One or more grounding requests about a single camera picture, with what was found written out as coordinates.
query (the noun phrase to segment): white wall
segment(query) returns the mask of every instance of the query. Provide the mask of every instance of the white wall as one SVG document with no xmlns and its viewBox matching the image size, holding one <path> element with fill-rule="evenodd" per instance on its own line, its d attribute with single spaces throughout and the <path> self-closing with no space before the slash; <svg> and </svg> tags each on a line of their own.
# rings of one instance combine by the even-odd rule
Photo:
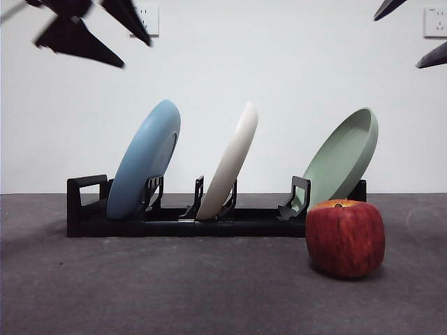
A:
<svg viewBox="0 0 447 335">
<path fill-rule="evenodd" d="M 260 122 L 241 192 L 288 192 L 364 106 L 380 127 L 369 191 L 445 192 L 447 66 L 415 64 L 443 42 L 423 39 L 423 7 L 447 1 L 411 0 L 373 22 L 380 3 L 160 0 L 152 49 L 97 6 L 87 24 L 125 70 L 37 49 L 52 13 L 29 7 L 1 28 L 1 192 L 63 193 L 69 177 L 112 177 L 164 98 L 182 114 L 167 192 L 191 192 L 200 174 L 208 185 L 248 99 Z"/>
</svg>

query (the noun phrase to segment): white plate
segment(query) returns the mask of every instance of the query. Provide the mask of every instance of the white plate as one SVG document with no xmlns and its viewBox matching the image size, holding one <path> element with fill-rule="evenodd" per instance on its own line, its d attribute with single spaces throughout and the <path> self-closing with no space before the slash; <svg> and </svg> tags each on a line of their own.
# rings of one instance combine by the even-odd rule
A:
<svg viewBox="0 0 447 335">
<path fill-rule="evenodd" d="M 254 104 L 248 102 L 239 119 L 235 133 L 214 173 L 196 219 L 208 220 L 214 218 L 221 210 L 239 175 L 242 164 L 244 164 L 257 125 L 258 113 Z"/>
</svg>

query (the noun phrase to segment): apple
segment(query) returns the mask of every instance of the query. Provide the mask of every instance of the apple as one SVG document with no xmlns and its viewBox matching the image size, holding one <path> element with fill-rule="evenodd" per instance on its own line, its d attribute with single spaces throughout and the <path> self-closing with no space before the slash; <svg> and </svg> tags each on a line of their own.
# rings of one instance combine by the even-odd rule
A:
<svg viewBox="0 0 447 335">
<path fill-rule="evenodd" d="M 342 278 L 366 276 L 383 262 L 382 217 L 367 202 L 321 202 L 307 213 L 306 243 L 314 262 L 329 274 Z"/>
</svg>

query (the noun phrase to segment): blue plate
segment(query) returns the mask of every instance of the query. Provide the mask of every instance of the blue plate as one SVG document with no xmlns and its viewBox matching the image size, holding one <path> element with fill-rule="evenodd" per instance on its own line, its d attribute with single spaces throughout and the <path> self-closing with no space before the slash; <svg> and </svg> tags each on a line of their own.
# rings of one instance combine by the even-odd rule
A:
<svg viewBox="0 0 447 335">
<path fill-rule="evenodd" d="M 121 220 L 139 210 L 146 179 L 163 176 L 180 132 L 172 101 L 159 103 L 135 134 L 119 165 L 107 203 L 107 217 Z"/>
</svg>

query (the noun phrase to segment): dish rack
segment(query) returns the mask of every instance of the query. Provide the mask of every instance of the dish rack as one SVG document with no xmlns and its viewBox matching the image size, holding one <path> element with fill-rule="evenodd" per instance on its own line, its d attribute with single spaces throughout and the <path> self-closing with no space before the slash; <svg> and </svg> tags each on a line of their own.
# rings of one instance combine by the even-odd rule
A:
<svg viewBox="0 0 447 335">
<path fill-rule="evenodd" d="M 145 183 L 140 208 L 124 220 L 107 218 L 107 201 L 113 179 L 101 174 L 67 180 L 68 237 L 195 237 L 195 236 L 258 236 L 305 237 L 305 221 L 311 195 L 311 182 L 293 176 L 291 194 L 277 208 L 237 208 L 237 180 L 221 211 L 212 220 L 196 220 L 203 197 L 203 176 L 197 178 L 192 205 L 181 208 L 162 207 L 163 177 Z M 99 200 L 82 205 L 80 189 L 99 185 Z M 303 205 L 292 208 L 296 189 L 304 191 Z M 366 202 L 367 184 L 360 180 L 347 197 Z"/>
</svg>

